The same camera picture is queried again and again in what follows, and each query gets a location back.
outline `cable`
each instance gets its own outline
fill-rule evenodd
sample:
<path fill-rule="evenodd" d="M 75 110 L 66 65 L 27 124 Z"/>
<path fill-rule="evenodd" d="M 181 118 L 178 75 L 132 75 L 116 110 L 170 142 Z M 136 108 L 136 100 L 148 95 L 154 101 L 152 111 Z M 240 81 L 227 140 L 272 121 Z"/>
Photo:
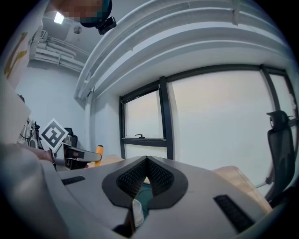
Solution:
<path fill-rule="evenodd" d="M 26 140 L 27 140 L 27 139 L 31 139 L 31 138 L 32 138 L 32 136 L 33 136 L 33 134 L 30 134 L 30 136 L 29 136 L 28 138 L 24 137 L 24 136 L 23 136 L 23 135 L 21 135 L 21 134 L 20 134 L 20 136 L 22 136 L 24 139 L 26 139 Z"/>
<path fill-rule="evenodd" d="M 33 134 L 29 137 L 29 139 L 27 140 L 28 146 L 30 146 L 30 142 L 31 142 L 31 138 L 32 138 Z"/>

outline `black vent grille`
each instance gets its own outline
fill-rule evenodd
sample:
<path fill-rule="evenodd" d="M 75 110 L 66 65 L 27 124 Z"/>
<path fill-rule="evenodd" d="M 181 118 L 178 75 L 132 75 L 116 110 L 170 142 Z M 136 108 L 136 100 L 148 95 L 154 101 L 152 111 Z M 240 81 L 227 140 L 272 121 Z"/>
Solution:
<path fill-rule="evenodd" d="M 171 187 L 171 185 L 173 184 L 174 176 L 171 172 L 165 170 L 153 161 L 147 160 L 147 162 L 147 175 L 153 191 L 153 196 L 158 196 Z"/>
<path fill-rule="evenodd" d="M 136 166 L 121 174 L 117 180 L 117 186 L 134 198 L 141 188 L 146 177 L 146 159 L 138 163 Z"/>
<path fill-rule="evenodd" d="M 219 195 L 214 200 L 239 233 L 254 224 L 229 196 Z"/>
<path fill-rule="evenodd" d="M 77 176 L 77 177 L 62 179 L 61 181 L 64 185 L 68 185 L 68 184 L 80 182 L 80 181 L 83 181 L 83 180 L 85 180 L 85 178 L 83 176 Z"/>

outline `orange bottle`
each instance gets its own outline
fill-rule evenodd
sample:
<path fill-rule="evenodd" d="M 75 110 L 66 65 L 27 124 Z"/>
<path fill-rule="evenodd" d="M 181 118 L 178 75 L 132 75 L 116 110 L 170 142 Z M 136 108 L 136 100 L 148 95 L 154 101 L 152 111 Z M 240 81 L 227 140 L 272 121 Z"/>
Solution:
<path fill-rule="evenodd" d="M 103 157 L 103 151 L 104 151 L 104 146 L 103 145 L 98 145 L 97 150 L 95 151 L 95 153 L 100 154 Z M 101 160 L 97 161 L 97 162 L 94 162 L 94 166 L 98 167 L 101 163 Z"/>

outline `ceiling light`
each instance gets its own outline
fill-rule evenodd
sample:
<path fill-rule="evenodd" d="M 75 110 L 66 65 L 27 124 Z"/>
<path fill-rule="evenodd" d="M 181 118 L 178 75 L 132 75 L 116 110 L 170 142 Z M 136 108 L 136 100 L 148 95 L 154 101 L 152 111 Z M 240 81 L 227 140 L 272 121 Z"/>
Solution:
<path fill-rule="evenodd" d="M 61 24 L 63 21 L 64 21 L 64 16 L 62 16 L 59 12 L 57 12 L 54 22 Z"/>

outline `window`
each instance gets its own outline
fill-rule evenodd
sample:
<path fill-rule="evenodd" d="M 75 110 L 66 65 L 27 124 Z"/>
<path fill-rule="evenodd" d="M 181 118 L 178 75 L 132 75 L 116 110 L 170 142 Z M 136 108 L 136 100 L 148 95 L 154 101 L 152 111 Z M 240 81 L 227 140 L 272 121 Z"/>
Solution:
<path fill-rule="evenodd" d="M 175 158 L 207 169 L 235 165 L 262 184 L 272 164 L 266 113 L 278 110 L 290 116 L 297 157 L 298 109 L 285 70 L 228 64 L 161 77 L 120 97 L 121 155 Z"/>
<path fill-rule="evenodd" d="M 165 78 L 120 97 L 122 158 L 173 159 L 172 124 Z"/>
<path fill-rule="evenodd" d="M 126 138 L 164 138 L 159 91 L 125 103 L 125 132 Z"/>
<path fill-rule="evenodd" d="M 274 111 L 263 76 L 235 70 L 184 78 L 169 83 L 175 159 L 213 170 L 238 167 L 254 184 L 271 167 L 268 112 Z"/>

